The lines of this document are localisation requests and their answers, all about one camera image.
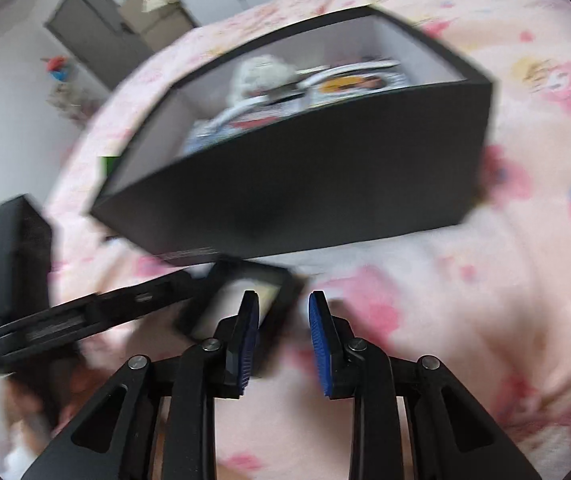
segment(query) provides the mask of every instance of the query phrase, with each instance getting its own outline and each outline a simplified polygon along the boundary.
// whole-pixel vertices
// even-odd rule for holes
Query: gray door
[[[114,0],[63,0],[46,27],[110,89],[152,55]]]

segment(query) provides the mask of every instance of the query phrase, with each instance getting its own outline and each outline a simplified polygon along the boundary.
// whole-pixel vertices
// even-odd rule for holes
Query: triangular cutout
[[[450,386],[444,387],[441,395],[459,451],[467,453],[494,442],[488,428],[483,426]]]
[[[107,452],[125,398],[126,389],[123,386],[114,390],[72,433],[72,443],[97,453]]]

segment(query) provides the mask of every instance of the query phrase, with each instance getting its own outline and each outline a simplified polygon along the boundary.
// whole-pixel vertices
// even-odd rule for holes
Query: bed
[[[46,208],[58,228],[56,302],[171,269],[85,212],[114,156],[187,72],[291,23],[365,4],[392,12],[497,81],[483,193],[451,228],[281,254],[322,289],[358,335],[390,354],[439,356],[502,424],[546,480],[571,468],[571,3],[568,0],[274,0],[190,31],[114,92],[62,172]],[[153,360],[186,342],[173,311],[85,342],[97,365]],[[318,388],[303,312],[272,373],[217,403],[218,460],[249,478],[344,478],[351,406]]]

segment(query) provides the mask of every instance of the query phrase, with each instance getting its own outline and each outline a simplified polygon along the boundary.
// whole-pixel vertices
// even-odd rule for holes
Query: black box
[[[411,85],[308,108],[178,156],[194,120],[226,107],[238,62],[259,54],[299,68],[393,56]],[[473,201],[491,93],[468,62],[372,7],[295,23],[174,84],[91,214],[175,265],[456,224]]]

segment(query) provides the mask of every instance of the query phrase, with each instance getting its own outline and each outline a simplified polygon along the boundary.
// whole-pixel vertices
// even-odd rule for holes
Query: white plush toy
[[[269,90],[295,82],[296,68],[282,59],[264,54],[241,62],[230,82],[228,105],[261,95]]]

